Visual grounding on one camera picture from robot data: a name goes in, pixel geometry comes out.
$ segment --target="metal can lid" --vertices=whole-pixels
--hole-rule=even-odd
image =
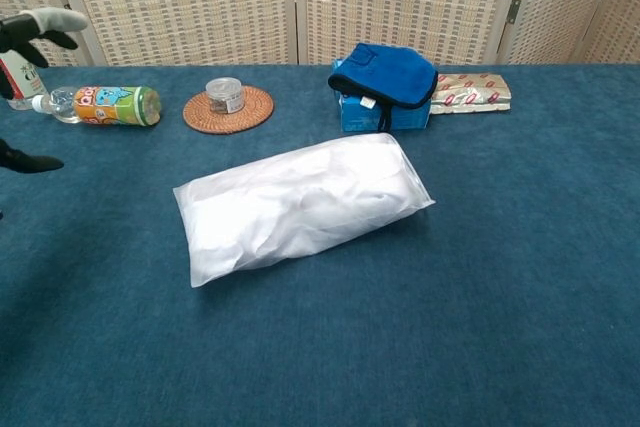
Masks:
[[[219,77],[207,83],[207,96],[214,100],[229,100],[242,93],[242,83],[233,77]]]

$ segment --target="bottle cap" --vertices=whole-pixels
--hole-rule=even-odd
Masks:
[[[44,95],[34,95],[33,99],[31,99],[31,106],[33,110],[36,112],[40,112],[41,114],[46,114],[44,110],[42,110],[42,98]]]

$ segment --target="plastic bottle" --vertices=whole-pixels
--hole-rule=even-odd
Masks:
[[[13,87],[14,97],[7,100],[12,109],[30,110],[33,97],[47,93],[34,65],[20,54],[12,50],[0,54],[0,68]]]
[[[139,87],[60,87],[36,95],[33,110],[51,114],[61,122],[76,124],[127,124],[149,126],[160,120],[158,93]]]

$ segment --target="blue towel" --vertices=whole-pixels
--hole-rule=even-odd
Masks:
[[[420,108],[438,82],[435,67],[415,50],[358,43],[329,77],[329,86],[345,95],[374,99],[382,108],[378,130],[391,129],[391,106]]]

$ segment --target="black strap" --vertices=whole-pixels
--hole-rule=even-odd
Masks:
[[[380,121],[378,122],[378,132],[390,132],[391,131],[391,104],[379,103]]]

